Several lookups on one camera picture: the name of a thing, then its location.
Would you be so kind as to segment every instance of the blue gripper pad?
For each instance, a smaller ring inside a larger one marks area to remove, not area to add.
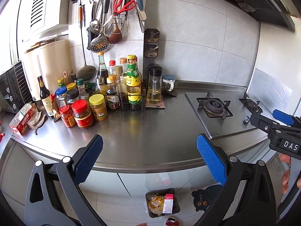
[[[274,110],[273,111],[273,117],[278,120],[283,122],[284,124],[291,126],[294,124],[294,120],[291,115],[288,115],[286,113],[283,113],[282,111],[279,110]]]
[[[103,148],[103,140],[100,135],[95,135],[86,147],[79,148],[73,156],[74,165],[74,182],[79,185],[85,182],[91,169]]]
[[[222,186],[227,180],[226,166],[213,148],[213,144],[205,134],[201,134],[197,139],[197,148],[209,168],[214,180],[220,182]]]

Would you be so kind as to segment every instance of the blue jar lid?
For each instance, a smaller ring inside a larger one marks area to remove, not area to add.
[[[167,80],[167,81],[175,81],[175,80],[176,80],[176,77],[173,76],[173,75],[164,75],[164,76],[162,77],[162,79]]]
[[[66,92],[67,92],[67,88],[65,86],[64,87],[59,87],[58,89],[55,90],[55,93],[57,95],[62,95],[64,93],[66,93]]]

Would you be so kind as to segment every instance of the countertop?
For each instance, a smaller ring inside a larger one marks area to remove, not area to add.
[[[196,147],[196,139],[206,133],[201,121],[185,97],[185,92],[246,90],[242,87],[203,84],[191,89],[183,84],[177,97],[163,96],[165,109],[144,109],[143,112],[109,112],[108,119],[88,129],[66,128],[62,120],[47,119],[38,129],[26,130],[23,136],[13,133],[12,139],[28,149],[53,160],[73,156],[86,146],[95,134],[103,137],[103,150],[93,170],[119,173],[157,173],[183,170],[205,165]],[[213,139],[228,155],[237,155],[267,138],[259,129],[234,136]]]

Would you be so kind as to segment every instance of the glass pitcher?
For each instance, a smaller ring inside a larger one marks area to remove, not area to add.
[[[151,66],[147,70],[149,71],[147,101],[157,104],[161,101],[162,67]]]

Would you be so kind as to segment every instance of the stove knob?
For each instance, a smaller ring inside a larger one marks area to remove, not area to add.
[[[243,120],[244,124],[248,124],[250,122],[250,117],[246,116],[245,119]]]

